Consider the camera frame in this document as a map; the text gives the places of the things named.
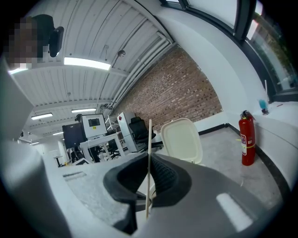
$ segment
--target ceiling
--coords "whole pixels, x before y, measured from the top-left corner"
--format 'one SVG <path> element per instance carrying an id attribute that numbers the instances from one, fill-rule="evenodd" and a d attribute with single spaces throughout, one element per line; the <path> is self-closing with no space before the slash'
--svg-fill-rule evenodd
<path id="1" fill-rule="evenodd" d="M 126 79 L 140 67 L 141 59 L 151 56 L 152 64 L 167 50 L 157 47 L 161 41 L 172 42 L 158 21 L 133 0 L 46 0 L 27 16 L 38 14 L 51 15 L 55 27 L 64 27 L 62 49 L 55 58 L 44 53 L 31 69 L 12 77 L 34 105 L 25 129 L 43 137 L 74 123 L 72 109 L 94 107 L 96 113 L 102 112 L 101 107 L 116 99 L 118 91 L 122 95 L 134 81 Z M 124 57 L 118 57 L 119 50 L 126 52 Z M 65 66 L 64 57 L 106 62 L 111 69 Z M 136 79 L 149 63 L 141 65 L 140 73 L 133 75 Z M 31 120 L 31 116 L 48 112 L 53 116 Z"/>

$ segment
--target white desk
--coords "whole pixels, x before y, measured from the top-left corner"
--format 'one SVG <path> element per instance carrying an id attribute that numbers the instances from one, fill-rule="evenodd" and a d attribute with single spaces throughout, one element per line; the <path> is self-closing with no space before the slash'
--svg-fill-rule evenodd
<path id="1" fill-rule="evenodd" d="M 118 150 L 119 150 L 121 156 L 125 156 L 125 154 L 123 152 L 123 149 L 122 149 L 122 146 L 121 146 L 121 143 L 120 143 L 119 138 L 118 138 L 118 134 L 119 134 L 119 132 L 117 132 L 115 134 L 112 134 L 112 135 L 108 135 L 108 136 L 104 136 L 104 137 L 101 137 L 101 138 L 92 139 L 92 140 L 88 140 L 88 141 L 85 141 L 83 143 L 80 143 L 80 147 L 82 148 L 82 150 L 84 152 L 85 159 L 88 160 L 89 162 L 92 162 L 92 158 L 89 154 L 88 148 L 91 148 L 91 147 L 94 147 L 94 146 L 97 146 L 97 145 L 103 145 L 103 148 L 106 151 L 106 154 L 108 155 L 109 160 L 111 160 L 111 156 L 108 152 L 106 143 L 110 140 L 113 140 L 113 139 L 115 140 L 115 142 L 117 144 L 117 147 L 118 147 Z"/>

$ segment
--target red fire extinguisher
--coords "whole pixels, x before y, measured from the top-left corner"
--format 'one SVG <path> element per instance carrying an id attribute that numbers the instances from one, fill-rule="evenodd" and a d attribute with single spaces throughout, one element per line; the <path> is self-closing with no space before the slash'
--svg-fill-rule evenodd
<path id="1" fill-rule="evenodd" d="M 255 160 L 256 138 L 255 127 L 253 125 L 253 116 L 248 111 L 243 111 L 240 115 L 239 127 L 242 145 L 242 164 L 249 166 Z"/>

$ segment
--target concrete floor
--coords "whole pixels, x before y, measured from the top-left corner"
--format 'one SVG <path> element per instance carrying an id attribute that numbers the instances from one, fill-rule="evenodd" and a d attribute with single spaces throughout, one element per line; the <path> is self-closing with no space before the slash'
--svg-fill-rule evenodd
<path id="1" fill-rule="evenodd" d="M 254 194 L 267 209 L 282 201 L 278 186 L 269 170 L 256 155 L 251 166 L 241 163 L 240 137 L 230 128 L 200 136 L 203 147 L 202 164 L 215 169 Z M 156 153 L 167 154 L 165 149 Z"/>

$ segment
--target office chair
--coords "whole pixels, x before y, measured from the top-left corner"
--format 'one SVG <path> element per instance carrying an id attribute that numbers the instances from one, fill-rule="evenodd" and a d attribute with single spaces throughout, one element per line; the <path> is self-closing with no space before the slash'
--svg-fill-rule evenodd
<path id="1" fill-rule="evenodd" d="M 108 133 L 106 133 L 105 135 L 108 136 L 108 135 L 111 135 L 111 134 L 115 134 L 116 131 L 113 129 L 113 130 L 110 130 L 108 131 Z M 115 158 L 116 156 L 120 156 L 120 153 L 116 153 L 116 151 L 118 150 L 118 146 L 115 142 L 115 140 L 110 140 L 108 142 L 108 152 L 111 153 L 111 159 Z"/>
<path id="2" fill-rule="evenodd" d="M 145 143 L 148 145 L 149 131 L 147 130 L 145 126 L 145 121 L 143 119 L 141 119 L 140 117 L 132 118 L 131 123 L 129 124 L 129 127 L 133 132 L 133 137 L 136 144 Z M 152 130 L 151 139 L 153 139 L 155 136 L 156 134 L 153 133 L 153 130 Z M 154 147 L 159 147 L 161 149 L 160 145 L 151 144 L 151 148 L 154 148 Z"/>

